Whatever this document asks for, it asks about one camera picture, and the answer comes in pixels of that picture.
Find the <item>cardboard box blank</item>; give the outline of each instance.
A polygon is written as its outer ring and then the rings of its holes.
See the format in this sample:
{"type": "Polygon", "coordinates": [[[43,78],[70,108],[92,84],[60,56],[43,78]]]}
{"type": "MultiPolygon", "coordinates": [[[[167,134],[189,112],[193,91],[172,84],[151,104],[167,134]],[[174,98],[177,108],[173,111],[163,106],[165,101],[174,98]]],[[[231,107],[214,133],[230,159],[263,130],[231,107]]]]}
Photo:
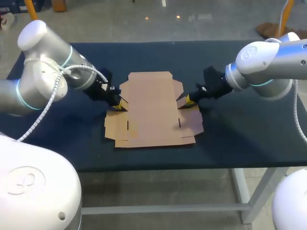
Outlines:
{"type": "Polygon", "coordinates": [[[105,137],[114,139],[115,147],[191,144],[203,132],[197,106],[177,109],[183,86],[171,73],[131,73],[120,88],[127,112],[108,111],[105,119],[105,137]]]}

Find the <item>black tablecloth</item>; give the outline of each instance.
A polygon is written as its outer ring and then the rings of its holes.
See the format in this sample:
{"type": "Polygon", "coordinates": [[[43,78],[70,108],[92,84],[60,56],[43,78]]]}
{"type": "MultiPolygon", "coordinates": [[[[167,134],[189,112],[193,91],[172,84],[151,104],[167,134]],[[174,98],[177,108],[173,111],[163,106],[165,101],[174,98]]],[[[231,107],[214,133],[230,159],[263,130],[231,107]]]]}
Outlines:
{"type": "MultiPolygon", "coordinates": [[[[248,41],[161,42],[142,44],[75,43],[72,46],[97,69],[110,69],[119,86],[130,72],[170,71],[183,82],[185,92],[203,83],[202,71],[214,65],[223,71],[248,41]]],[[[9,79],[23,71],[21,54],[9,79]]],[[[204,133],[196,144],[180,147],[115,149],[104,138],[107,105],[92,102],[69,88],[54,103],[26,143],[51,149],[66,157],[79,172],[191,168],[279,167],[307,165],[307,145],[293,118],[293,89],[284,98],[268,102],[252,89],[232,92],[200,104],[204,133]]],[[[0,131],[19,138],[40,112],[26,117],[0,115],[0,131]]],[[[298,116],[307,132],[307,115],[298,102],[298,116]]]]}

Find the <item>white spiral cable wrap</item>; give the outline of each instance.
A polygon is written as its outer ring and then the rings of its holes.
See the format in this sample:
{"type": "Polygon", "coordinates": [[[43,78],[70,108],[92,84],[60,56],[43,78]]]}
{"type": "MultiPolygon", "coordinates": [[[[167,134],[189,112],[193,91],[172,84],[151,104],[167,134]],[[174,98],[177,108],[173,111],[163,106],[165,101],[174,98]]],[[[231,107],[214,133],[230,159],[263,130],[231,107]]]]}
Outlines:
{"type": "MultiPolygon", "coordinates": [[[[66,71],[71,70],[71,69],[88,69],[88,70],[91,70],[91,71],[95,72],[96,74],[98,74],[105,83],[108,82],[107,79],[105,78],[105,76],[101,72],[99,72],[98,70],[96,70],[96,69],[94,69],[92,67],[82,66],[82,65],[74,65],[74,66],[69,66],[69,67],[65,68],[66,71]]],[[[38,119],[36,119],[36,121],[33,123],[33,125],[28,129],[28,131],[26,131],[26,133],[23,134],[23,136],[20,137],[17,141],[24,141],[24,139],[26,139],[33,132],[33,130],[37,127],[37,125],[44,118],[44,116],[48,112],[49,108],[51,107],[51,104],[54,101],[54,98],[56,96],[56,93],[57,93],[57,90],[58,90],[58,87],[59,87],[59,81],[60,81],[61,77],[63,77],[64,74],[65,74],[65,71],[61,71],[58,74],[58,76],[57,76],[57,78],[55,80],[55,83],[54,83],[54,87],[53,87],[53,91],[52,91],[51,97],[50,97],[46,107],[44,108],[44,110],[42,111],[42,113],[40,114],[38,119]]]]}
{"type": "Polygon", "coordinates": [[[297,117],[297,88],[298,88],[297,85],[298,85],[297,80],[294,80],[294,107],[293,107],[294,108],[294,121],[295,121],[295,125],[296,125],[296,128],[297,128],[299,135],[302,137],[304,142],[307,143],[307,137],[303,133],[302,128],[301,128],[299,121],[298,121],[298,117],[297,117]]]}

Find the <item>concrete floor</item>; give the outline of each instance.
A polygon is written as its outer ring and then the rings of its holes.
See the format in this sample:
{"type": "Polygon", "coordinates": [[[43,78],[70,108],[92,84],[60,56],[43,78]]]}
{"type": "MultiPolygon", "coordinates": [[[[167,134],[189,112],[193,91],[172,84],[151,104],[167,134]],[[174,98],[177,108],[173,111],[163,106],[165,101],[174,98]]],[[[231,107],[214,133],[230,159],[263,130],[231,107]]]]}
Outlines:
{"type": "MultiPolygon", "coordinates": [[[[277,22],[284,0],[67,0],[68,11],[38,14],[68,42],[151,42],[261,39],[254,28],[277,22]]],[[[307,29],[307,5],[295,3],[288,25],[307,29]]],[[[16,15],[9,34],[0,34],[0,79],[20,54],[17,37],[30,22],[16,15]]],[[[250,193],[265,169],[246,169],[250,193]]],[[[80,175],[85,207],[235,202],[226,169],[112,172],[80,175]]],[[[239,213],[124,214],[83,217],[83,230],[273,230],[270,199],[253,225],[242,225],[239,213]]]]}

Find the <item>table frame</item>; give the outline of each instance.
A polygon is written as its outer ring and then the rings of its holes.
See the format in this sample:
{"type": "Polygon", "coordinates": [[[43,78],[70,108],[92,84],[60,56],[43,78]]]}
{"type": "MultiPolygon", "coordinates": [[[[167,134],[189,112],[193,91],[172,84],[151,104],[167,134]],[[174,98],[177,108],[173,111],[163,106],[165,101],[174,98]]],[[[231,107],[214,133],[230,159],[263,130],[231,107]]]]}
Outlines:
{"type": "Polygon", "coordinates": [[[157,206],[118,206],[118,207],[83,207],[82,215],[154,213],[154,212],[196,212],[196,211],[241,211],[243,224],[251,224],[267,200],[275,191],[279,182],[286,175],[288,167],[268,168],[252,196],[243,169],[232,169],[239,203],[235,204],[199,204],[199,205],[157,205],[157,206]]]}

